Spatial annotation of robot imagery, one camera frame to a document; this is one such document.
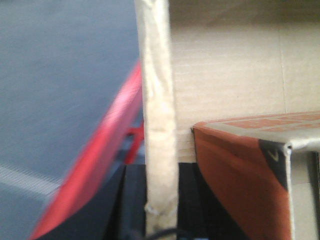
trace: wire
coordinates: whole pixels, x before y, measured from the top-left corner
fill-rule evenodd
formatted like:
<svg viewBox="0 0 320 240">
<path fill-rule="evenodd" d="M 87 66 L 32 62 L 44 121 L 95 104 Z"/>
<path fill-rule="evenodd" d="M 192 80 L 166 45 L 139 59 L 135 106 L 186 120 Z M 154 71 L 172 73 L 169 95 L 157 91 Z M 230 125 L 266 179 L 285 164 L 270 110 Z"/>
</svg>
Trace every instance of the wire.
<svg viewBox="0 0 320 240">
<path fill-rule="evenodd" d="M 177 234 L 179 237 L 184 237 L 185 240 L 194 240 L 193 236 L 189 232 L 179 228 L 164 229 L 145 238 L 142 238 L 138 232 L 133 231 L 131 232 L 130 240 L 157 240 L 173 234 Z"/>
</svg>

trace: red frame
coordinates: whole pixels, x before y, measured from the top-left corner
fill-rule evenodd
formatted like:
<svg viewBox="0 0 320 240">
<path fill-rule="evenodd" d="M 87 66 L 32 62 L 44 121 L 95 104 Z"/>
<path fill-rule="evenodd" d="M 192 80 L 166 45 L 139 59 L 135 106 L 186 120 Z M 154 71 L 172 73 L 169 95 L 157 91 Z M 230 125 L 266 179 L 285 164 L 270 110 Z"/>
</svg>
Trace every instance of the red frame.
<svg viewBox="0 0 320 240">
<path fill-rule="evenodd" d="M 37 239 L 51 231 L 94 196 L 141 105 L 142 78 L 138 62 L 38 222 L 30 239 Z M 127 163 L 132 163 L 142 141 L 141 134 L 136 136 L 138 142 L 134 141 Z"/>
</svg>

